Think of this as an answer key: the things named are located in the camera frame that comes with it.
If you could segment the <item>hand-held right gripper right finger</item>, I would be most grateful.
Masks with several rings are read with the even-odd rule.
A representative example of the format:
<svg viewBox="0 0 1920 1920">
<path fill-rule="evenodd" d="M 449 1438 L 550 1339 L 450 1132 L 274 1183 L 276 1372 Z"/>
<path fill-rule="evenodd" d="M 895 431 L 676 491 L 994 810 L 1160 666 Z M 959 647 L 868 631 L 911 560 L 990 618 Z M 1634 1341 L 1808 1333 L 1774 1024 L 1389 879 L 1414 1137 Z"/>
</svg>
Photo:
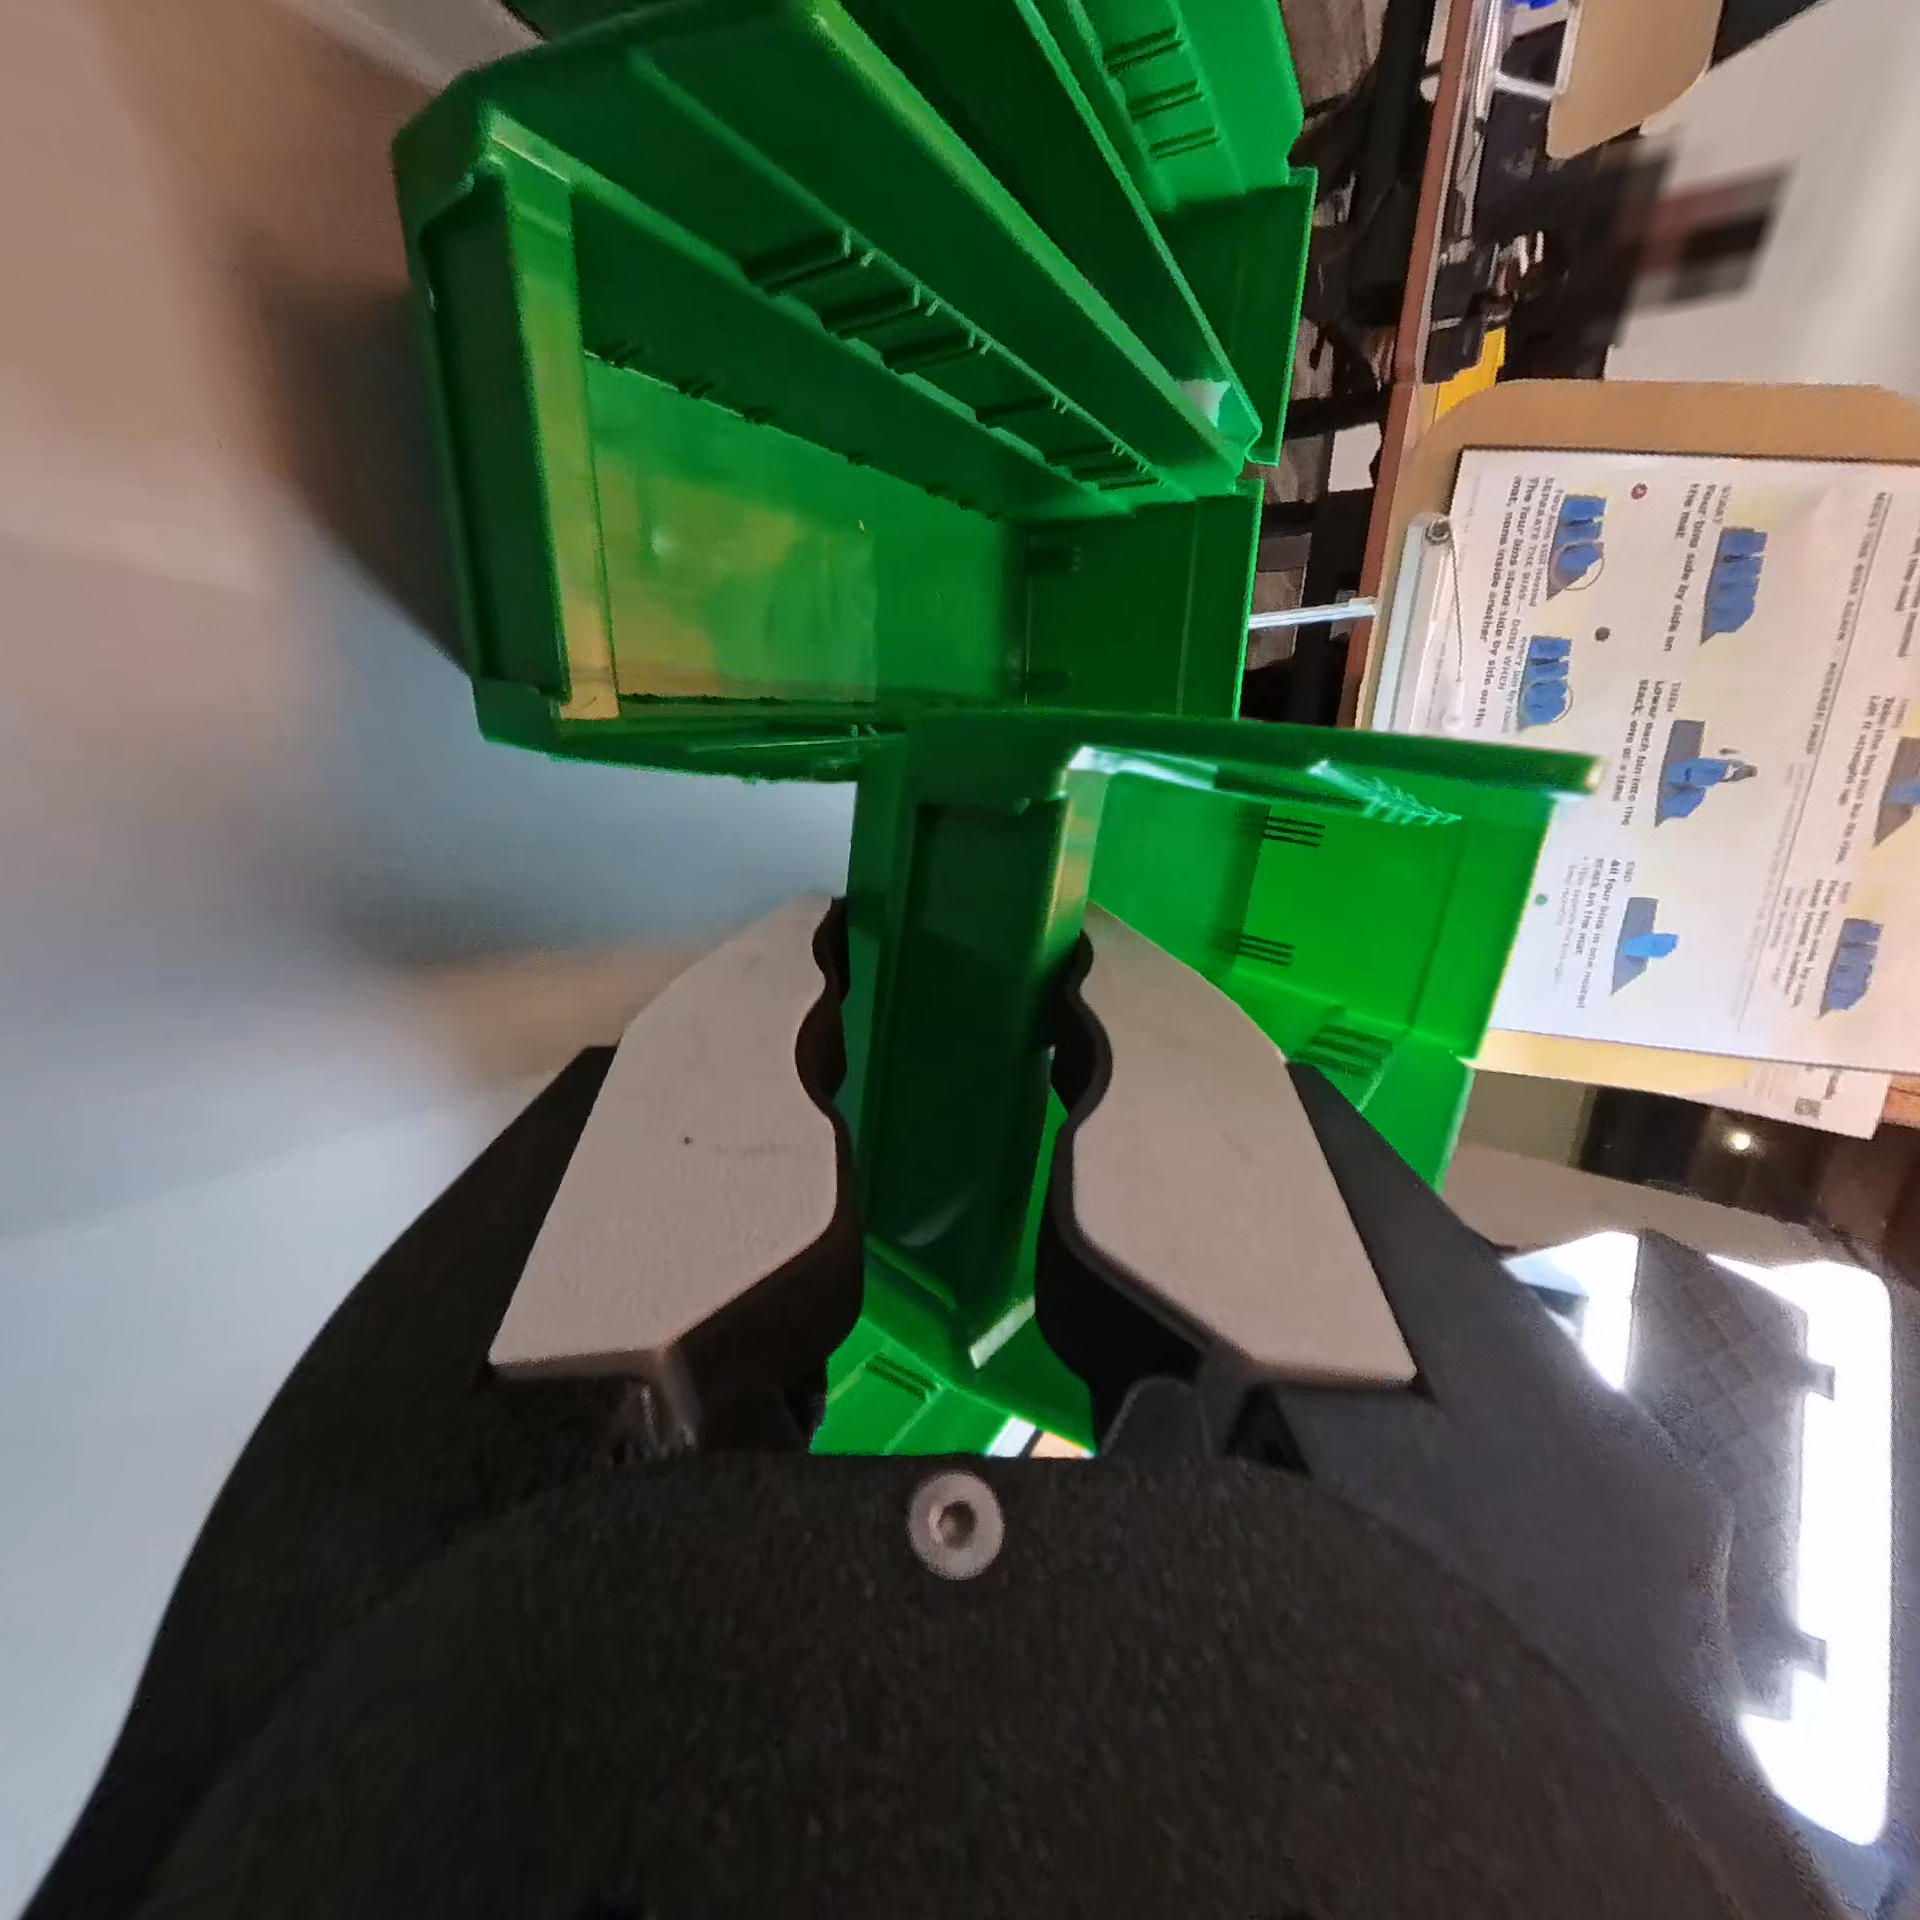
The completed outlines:
<svg viewBox="0 0 1920 1920">
<path fill-rule="evenodd" d="M 1261 1390 L 1408 1392 L 1404 1333 L 1259 1024 L 1101 906 L 1057 1012 L 1038 1328 L 1093 1441 L 1152 1403 L 1209 1446 Z"/>
</svg>

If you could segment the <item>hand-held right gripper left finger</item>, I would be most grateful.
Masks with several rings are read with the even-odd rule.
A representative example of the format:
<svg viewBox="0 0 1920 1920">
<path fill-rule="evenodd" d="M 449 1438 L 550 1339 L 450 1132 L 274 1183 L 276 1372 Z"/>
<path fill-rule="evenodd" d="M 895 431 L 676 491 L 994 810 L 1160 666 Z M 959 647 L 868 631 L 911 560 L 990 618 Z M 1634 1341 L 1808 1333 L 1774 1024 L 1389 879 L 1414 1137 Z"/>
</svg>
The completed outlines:
<svg viewBox="0 0 1920 1920">
<path fill-rule="evenodd" d="M 493 1376 L 637 1382 L 668 1446 L 805 1446 L 865 1292 L 842 998 L 846 908 L 801 894 L 626 1027 Z"/>
</svg>

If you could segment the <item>light grey desk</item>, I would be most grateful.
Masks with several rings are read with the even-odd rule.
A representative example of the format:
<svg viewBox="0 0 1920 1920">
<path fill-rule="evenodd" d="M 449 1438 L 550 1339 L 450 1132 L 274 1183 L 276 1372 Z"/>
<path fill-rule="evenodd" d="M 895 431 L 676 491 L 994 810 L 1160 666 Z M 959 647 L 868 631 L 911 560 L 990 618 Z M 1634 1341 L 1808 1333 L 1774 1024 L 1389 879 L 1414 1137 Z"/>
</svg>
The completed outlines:
<svg viewBox="0 0 1920 1920">
<path fill-rule="evenodd" d="M 852 792 L 482 745 L 391 134 L 503 3 L 3 7 L 3 1915 L 301 1352 Z"/>
</svg>

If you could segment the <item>black glossy screen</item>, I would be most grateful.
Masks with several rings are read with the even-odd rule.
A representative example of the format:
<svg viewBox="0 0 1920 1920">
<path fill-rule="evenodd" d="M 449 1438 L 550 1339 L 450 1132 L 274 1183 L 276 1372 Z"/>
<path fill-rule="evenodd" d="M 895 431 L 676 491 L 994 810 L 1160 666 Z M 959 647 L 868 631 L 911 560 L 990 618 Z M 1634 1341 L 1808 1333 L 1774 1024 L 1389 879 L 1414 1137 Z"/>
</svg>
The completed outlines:
<svg viewBox="0 0 1920 1920">
<path fill-rule="evenodd" d="M 1591 1232 L 1503 1266 L 1730 1521 L 1735 1717 L 1836 1877 L 1916 1881 L 1916 1296 Z"/>
</svg>

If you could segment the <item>white paper sheet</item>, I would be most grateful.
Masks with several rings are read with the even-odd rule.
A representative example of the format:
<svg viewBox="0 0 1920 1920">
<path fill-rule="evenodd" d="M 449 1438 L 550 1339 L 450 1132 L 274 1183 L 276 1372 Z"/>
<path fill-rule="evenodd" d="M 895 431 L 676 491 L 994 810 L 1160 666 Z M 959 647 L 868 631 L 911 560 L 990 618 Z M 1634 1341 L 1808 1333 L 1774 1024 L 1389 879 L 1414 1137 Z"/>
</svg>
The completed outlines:
<svg viewBox="0 0 1920 1920">
<path fill-rule="evenodd" d="M 1884 1117 L 1884 1073 L 1745 1061 L 1695 1098 L 1742 1117 L 1785 1120 L 1830 1137 L 1872 1138 Z"/>
</svg>

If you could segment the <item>brown wooden table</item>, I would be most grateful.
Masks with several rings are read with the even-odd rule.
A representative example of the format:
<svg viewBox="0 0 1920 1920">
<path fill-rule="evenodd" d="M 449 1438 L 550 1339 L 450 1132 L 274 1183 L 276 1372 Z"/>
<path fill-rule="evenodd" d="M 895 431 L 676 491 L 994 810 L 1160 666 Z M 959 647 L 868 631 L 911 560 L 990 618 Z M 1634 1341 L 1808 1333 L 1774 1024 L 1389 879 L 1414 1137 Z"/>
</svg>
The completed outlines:
<svg viewBox="0 0 1920 1920">
<path fill-rule="evenodd" d="M 1348 612 L 1355 618 L 1351 624 L 1339 681 L 1339 729 L 1365 725 L 1369 716 L 1385 604 L 1399 567 L 1397 554 L 1404 526 L 1402 503 L 1408 499 L 1408 469 L 1433 419 L 1428 387 L 1422 384 L 1430 297 L 1448 248 L 1444 224 L 1455 165 L 1477 125 L 1475 91 L 1483 70 L 1483 23 L 1483 3 L 1451 3 L 1444 9 L 1442 63 L 1430 99 L 1418 209 L 1410 231 L 1410 262 L 1391 352 L 1381 470 L 1375 475 L 1375 499 L 1365 529 L 1355 601 L 1348 604 Z"/>
</svg>

